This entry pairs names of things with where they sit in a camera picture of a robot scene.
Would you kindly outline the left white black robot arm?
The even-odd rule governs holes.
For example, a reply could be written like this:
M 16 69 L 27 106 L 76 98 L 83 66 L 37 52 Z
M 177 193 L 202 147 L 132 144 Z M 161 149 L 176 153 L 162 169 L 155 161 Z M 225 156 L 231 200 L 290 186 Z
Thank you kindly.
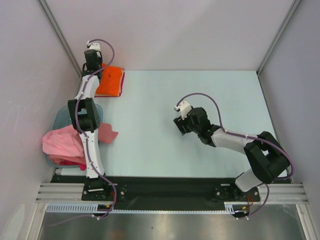
M 86 180 L 82 199 L 88 200 L 95 195 L 100 200 L 110 196 L 111 188 L 101 178 L 105 174 L 99 151 L 98 133 L 102 123 L 94 102 L 96 90 L 102 73 L 101 51 L 89 48 L 84 52 L 86 63 L 82 67 L 82 79 L 79 91 L 73 100 L 67 103 L 73 128 L 79 133 L 86 162 Z

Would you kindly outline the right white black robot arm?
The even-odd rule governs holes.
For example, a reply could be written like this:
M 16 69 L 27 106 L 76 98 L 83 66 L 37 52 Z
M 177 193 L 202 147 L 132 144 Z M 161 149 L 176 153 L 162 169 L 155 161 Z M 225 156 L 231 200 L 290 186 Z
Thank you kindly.
M 208 119 L 202 107 L 179 105 L 174 110 L 180 113 L 173 122 L 182 135 L 195 133 L 208 146 L 229 149 L 246 156 L 250 169 L 239 175 L 230 188 L 231 196 L 242 201 L 249 191 L 261 184 L 271 184 L 290 166 L 285 151 L 267 131 L 258 135 L 244 135 L 223 130 Z

